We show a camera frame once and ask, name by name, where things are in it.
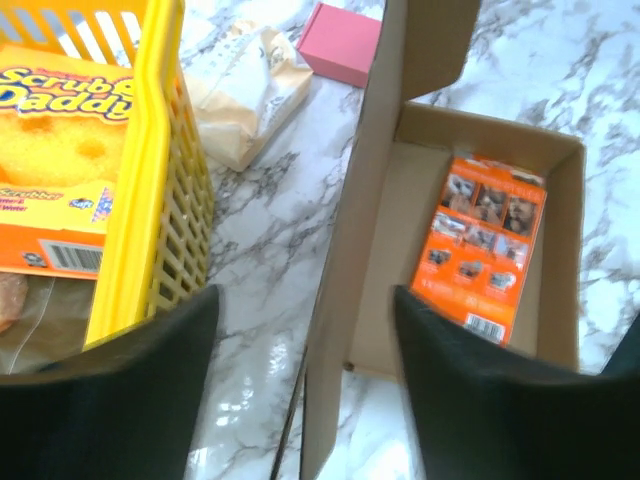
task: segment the barcode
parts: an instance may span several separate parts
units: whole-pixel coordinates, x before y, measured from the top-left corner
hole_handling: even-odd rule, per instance
[[[40,240],[40,244],[57,270],[67,272],[98,273],[102,262],[102,249],[90,245],[50,242]]]
[[[473,313],[467,315],[464,328],[494,343],[500,343],[504,338],[504,327],[502,325]]]

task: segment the pink box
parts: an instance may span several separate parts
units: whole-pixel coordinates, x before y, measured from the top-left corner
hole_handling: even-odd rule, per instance
[[[298,42],[315,73],[365,87],[382,22],[319,3]]]

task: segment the yellow plastic basket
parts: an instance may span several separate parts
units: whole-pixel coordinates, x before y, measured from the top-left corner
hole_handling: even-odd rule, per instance
[[[118,64],[117,37],[134,69],[134,104],[85,347],[171,309],[206,281],[213,188],[178,61],[184,8],[184,0],[0,2],[14,33],[0,28],[0,43],[67,55],[72,44],[73,56]],[[79,18],[84,32],[74,22]],[[137,48],[131,25],[141,30]]]

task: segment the marble surface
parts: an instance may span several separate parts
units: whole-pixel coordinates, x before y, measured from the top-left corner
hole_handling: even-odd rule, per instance
[[[216,42],[236,18],[296,40],[315,1],[202,0]],[[381,18],[382,0],[327,2]],[[577,135],[588,147],[580,360],[597,372],[640,309],[640,5],[485,0],[461,79],[420,101]],[[201,33],[207,26],[190,23]],[[362,91],[314,78],[302,108],[244,173],[212,171],[211,281],[224,327],[186,478],[268,478],[300,364]],[[402,393],[345,374],[340,433],[321,479],[412,479]],[[280,478],[297,477],[301,415]]]

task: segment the orange product in cardboard box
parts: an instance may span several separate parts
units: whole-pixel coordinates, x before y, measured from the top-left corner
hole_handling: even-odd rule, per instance
[[[511,336],[540,223],[544,180],[479,156],[457,156],[412,289],[465,328]]]
[[[132,71],[0,46],[0,271],[96,278]]]

